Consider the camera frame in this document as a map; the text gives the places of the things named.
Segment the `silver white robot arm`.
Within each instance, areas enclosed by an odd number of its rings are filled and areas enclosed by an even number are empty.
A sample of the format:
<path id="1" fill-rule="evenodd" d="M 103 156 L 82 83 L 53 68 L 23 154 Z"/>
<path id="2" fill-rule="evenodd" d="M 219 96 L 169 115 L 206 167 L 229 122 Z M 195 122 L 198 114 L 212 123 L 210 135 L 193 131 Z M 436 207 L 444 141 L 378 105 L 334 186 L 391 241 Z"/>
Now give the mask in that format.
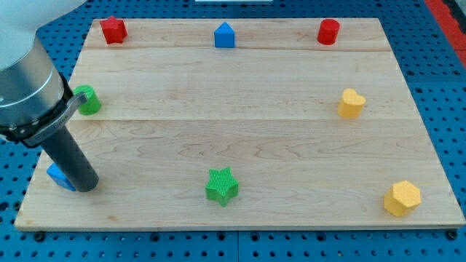
<path id="1" fill-rule="evenodd" d="M 36 35 L 84 0 L 1 2 L 1 138 L 29 148 L 63 128 L 88 101 L 74 95 Z"/>

